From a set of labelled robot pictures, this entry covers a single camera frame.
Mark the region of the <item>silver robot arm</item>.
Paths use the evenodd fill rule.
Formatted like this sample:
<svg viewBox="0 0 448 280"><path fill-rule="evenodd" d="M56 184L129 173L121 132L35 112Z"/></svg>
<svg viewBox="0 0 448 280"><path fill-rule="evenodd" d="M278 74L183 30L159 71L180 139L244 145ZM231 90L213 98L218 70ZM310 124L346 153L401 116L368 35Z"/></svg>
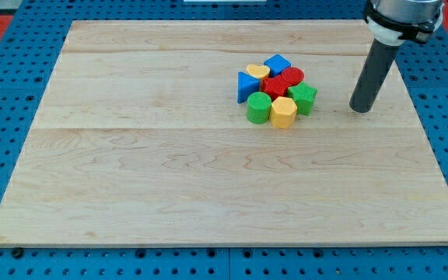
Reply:
<svg viewBox="0 0 448 280"><path fill-rule="evenodd" d="M363 19L382 44L427 44L443 22L443 6L443 0L367 0Z"/></svg>

